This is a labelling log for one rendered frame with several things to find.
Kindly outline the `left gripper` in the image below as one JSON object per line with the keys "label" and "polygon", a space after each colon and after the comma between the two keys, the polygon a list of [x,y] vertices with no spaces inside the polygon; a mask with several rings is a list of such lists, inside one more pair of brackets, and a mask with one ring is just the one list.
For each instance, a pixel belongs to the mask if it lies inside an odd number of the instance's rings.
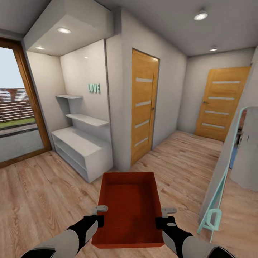
{"label": "left gripper", "polygon": [[98,220],[98,228],[104,226],[104,215],[95,215],[95,219]]}

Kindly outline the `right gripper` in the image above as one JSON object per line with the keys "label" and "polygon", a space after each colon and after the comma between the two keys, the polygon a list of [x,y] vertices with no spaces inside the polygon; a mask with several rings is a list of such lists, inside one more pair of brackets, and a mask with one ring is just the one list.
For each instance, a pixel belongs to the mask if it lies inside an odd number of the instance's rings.
{"label": "right gripper", "polygon": [[163,229],[163,224],[165,221],[172,221],[173,223],[175,223],[175,218],[173,216],[168,218],[156,217],[156,229]]}

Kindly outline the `storage box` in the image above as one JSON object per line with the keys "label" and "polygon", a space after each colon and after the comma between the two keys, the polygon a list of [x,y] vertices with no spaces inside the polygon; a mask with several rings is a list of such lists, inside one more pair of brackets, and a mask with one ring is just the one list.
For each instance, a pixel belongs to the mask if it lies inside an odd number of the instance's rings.
{"label": "storage box", "polygon": [[106,205],[104,226],[97,229],[91,244],[99,249],[154,248],[163,246],[162,217],[154,172],[104,173],[98,205]]}

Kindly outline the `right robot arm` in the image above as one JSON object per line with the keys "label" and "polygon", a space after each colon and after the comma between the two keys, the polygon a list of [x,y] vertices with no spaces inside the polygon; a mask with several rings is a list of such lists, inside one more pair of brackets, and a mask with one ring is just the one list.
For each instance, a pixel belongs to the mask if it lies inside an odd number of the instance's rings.
{"label": "right robot arm", "polygon": [[178,228],[175,224],[175,218],[167,215],[176,213],[176,208],[161,208],[161,212],[162,217],[155,218],[156,229],[163,229],[164,243],[179,258],[237,258],[225,247],[205,242]]}

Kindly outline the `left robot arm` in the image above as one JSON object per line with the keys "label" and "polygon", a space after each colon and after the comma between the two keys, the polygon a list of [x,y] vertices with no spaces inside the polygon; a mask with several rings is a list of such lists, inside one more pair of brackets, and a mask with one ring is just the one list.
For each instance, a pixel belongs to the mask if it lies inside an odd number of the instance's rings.
{"label": "left robot arm", "polygon": [[97,229],[104,226],[104,215],[97,215],[97,212],[107,211],[106,205],[93,206],[91,215],[85,215],[84,219],[54,238],[31,248],[20,258],[75,258]]}

